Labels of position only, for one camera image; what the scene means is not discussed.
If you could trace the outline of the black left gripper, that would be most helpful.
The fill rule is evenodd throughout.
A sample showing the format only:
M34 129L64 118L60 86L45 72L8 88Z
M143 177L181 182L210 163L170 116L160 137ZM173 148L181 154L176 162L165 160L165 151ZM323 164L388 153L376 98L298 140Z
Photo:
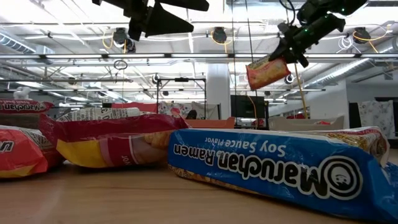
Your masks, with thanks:
M153 7L145 0L92 0L93 4L109 3L123 10L123 16L130 18L128 34L133 40L140 40L141 34L146 37L163 34L179 34L193 31L191 23L166 11L160 4L207 11L207 0L156 0Z

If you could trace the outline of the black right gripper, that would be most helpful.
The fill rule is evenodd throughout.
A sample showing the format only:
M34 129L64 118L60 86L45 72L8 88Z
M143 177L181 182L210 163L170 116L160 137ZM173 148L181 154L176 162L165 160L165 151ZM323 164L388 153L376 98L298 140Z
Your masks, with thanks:
M342 32L345 20L327 14L301 27L290 24L287 27L289 28L287 38L279 39L277 48L269 56L269 61L282 58L286 62L299 63L306 68L308 66L308 60L304 56L306 49L314 44L317 45L320 39L335 29Z

